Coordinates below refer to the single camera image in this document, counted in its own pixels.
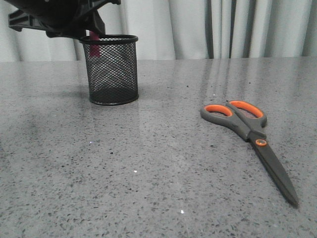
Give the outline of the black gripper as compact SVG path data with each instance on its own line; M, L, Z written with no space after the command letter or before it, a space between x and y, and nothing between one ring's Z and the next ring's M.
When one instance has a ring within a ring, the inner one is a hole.
M82 38L86 31L105 34L105 24L98 9L120 0L8 0L17 10L8 15L8 26L43 30L49 38Z

